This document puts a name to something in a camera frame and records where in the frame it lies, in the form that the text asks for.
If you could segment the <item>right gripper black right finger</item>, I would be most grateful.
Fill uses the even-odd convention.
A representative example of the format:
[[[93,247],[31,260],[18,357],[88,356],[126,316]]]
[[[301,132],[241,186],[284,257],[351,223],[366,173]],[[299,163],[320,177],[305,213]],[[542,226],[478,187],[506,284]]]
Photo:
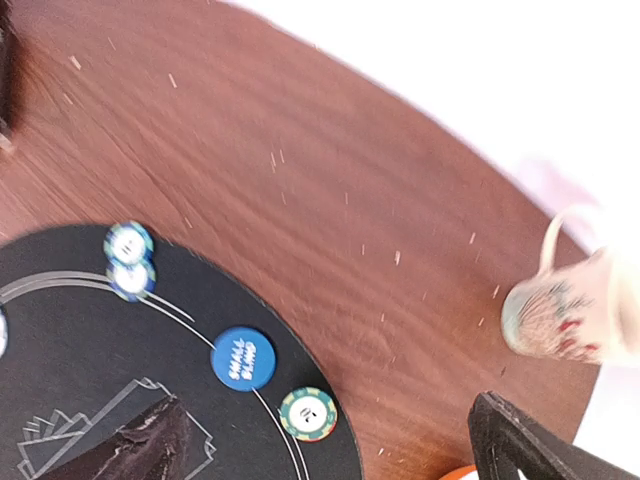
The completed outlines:
[[[556,437],[524,411],[488,391],[468,415],[481,479],[634,479],[636,476]]]

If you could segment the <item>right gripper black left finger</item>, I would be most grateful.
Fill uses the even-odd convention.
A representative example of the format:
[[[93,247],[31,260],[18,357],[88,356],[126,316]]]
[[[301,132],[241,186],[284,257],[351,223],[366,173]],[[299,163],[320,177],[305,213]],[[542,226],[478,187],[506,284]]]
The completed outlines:
[[[200,424],[169,393],[118,393],[93,416],[66,417],[34,440],[36,479],[194,479]]]

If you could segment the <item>blue small blind button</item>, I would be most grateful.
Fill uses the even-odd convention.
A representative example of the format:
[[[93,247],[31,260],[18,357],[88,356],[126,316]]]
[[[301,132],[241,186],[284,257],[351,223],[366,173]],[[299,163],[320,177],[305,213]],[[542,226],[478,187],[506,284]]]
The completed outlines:
[[[271,381],[277,357],[264,334],[249,327],[233,327],[216,338],[211,366],[216,377],[228,388],[251,392]]]

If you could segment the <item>green yellow poker chip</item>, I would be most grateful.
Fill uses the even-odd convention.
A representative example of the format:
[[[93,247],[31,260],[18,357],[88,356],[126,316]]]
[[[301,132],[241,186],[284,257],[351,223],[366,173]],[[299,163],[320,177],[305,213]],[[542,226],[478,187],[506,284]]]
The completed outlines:
[[[332,397],[315,387],[291,391],[281,402],[280,423],[293,438],[318,442],[328,437],[338,422]]]

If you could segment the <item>green white poker chip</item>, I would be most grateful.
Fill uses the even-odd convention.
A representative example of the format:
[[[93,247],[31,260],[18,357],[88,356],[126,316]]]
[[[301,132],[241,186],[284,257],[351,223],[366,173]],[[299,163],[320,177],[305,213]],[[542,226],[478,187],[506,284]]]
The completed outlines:
[[[154,243],[140,223],[128,221],[117,223],[108,230],[103,250],[110,262],[133,266],[151,258]]]

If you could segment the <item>orange white bowl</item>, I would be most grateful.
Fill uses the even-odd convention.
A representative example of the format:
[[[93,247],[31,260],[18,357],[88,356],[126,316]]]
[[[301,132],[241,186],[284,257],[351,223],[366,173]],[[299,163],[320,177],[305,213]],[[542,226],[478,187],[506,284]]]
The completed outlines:
[[[445,474],[440,480],[478,480],[478,474],[474,465],[468,465]]]

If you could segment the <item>round black poker mat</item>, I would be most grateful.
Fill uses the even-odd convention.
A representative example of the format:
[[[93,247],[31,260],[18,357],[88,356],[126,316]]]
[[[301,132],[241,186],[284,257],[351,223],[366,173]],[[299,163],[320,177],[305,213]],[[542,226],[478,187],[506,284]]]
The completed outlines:
[[[123,300],[106,280],[104,225],[33,232],[1,248],[1,475],[33,479],[98,445],[166,395],[192,417],[189,479],[359,479],[361,457],[340,418],[324,440],[279,420],[299,387],[329,391],[313,355],[280,315],[233,276],[164,239],[156,287]],[[240,393],[215,375],[215,339],[251,327],[275,351],[273,378]]]

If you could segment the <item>patterned ceramic mug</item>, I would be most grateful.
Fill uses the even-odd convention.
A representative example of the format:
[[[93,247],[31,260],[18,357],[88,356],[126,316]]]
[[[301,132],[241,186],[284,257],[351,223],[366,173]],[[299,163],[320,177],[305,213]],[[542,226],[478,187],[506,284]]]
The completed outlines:
[[[558,239],[569,220],[595,230],[609,226],[592,206],[573,205],[555,215],[541,244],[536,275],[505,298],[504,340],[521,355],[637,367],[639,260],[612,245],[558,268]]]

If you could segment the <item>black poker chip case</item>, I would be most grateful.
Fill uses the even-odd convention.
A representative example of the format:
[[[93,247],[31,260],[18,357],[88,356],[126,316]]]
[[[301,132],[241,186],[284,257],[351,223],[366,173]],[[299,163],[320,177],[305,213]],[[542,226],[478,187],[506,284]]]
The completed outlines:
[[[1,0],[1,150],[10,153],[12,143],[12,90],[17,39],[10,1]]]

